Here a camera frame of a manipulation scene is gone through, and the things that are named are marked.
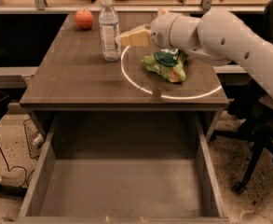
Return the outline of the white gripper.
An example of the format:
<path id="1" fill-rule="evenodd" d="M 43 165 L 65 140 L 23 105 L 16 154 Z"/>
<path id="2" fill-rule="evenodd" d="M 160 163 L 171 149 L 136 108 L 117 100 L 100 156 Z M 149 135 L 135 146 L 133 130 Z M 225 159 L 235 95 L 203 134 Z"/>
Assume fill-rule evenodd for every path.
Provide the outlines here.
<path id="1" fill-rule="evenodd" d="M 134 27 L 120 36 L 123 46 L 145 47 L 152 43 L 162 48 L 180 48 L 183 44 L 178 32 L 181 13 L 160 8 L 157 16 L 146 24 Z"/>

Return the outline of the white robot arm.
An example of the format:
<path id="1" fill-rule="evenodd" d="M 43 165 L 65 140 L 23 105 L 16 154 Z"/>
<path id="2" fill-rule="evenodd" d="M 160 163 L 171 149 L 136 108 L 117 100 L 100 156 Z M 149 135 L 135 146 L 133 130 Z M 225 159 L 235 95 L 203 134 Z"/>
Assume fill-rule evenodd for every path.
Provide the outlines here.
<path id="1" fill-rule="evenodd" d="M 211 9 L 194 18 L 161 9 L 151 23 L 118 35 L 116 42 L 179 49 L 213 66 L 234 62 L 273 99 L 273 44 L 229 11 Z"/>

